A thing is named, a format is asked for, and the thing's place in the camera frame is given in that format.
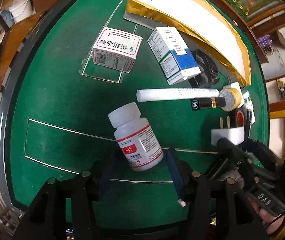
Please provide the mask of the person's right hand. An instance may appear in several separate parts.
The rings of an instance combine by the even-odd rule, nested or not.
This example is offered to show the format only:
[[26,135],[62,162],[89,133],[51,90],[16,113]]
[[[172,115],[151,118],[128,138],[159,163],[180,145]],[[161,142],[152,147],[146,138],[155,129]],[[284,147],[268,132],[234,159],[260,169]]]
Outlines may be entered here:
[[248,197],[247,199],[260,219],[262,219],[266,225],[269,224],[266,228],[266,233],[270,237],[282,238],[285,235],[285,216],[275,217],[265,209],[261,208],[252,198]]

